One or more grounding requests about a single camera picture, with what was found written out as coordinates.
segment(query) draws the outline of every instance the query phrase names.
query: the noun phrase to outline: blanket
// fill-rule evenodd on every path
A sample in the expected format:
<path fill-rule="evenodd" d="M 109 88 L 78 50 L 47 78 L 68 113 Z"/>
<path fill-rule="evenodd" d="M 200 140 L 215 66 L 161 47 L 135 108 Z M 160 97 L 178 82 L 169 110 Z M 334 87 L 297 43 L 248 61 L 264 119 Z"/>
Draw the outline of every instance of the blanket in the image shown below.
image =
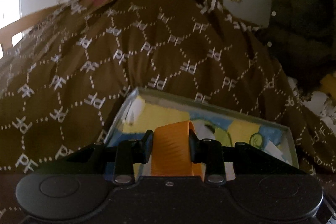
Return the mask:
<path fill-rule="evenodd" d="M 336 138 L 256 29 L 222 0 L 71 0 L 49 15 L 0 59 L 1 222 L 24 216 L 20 177 L 103 139 L 139 86 L 290 127 L 300 168 L 332 192 Z"/>

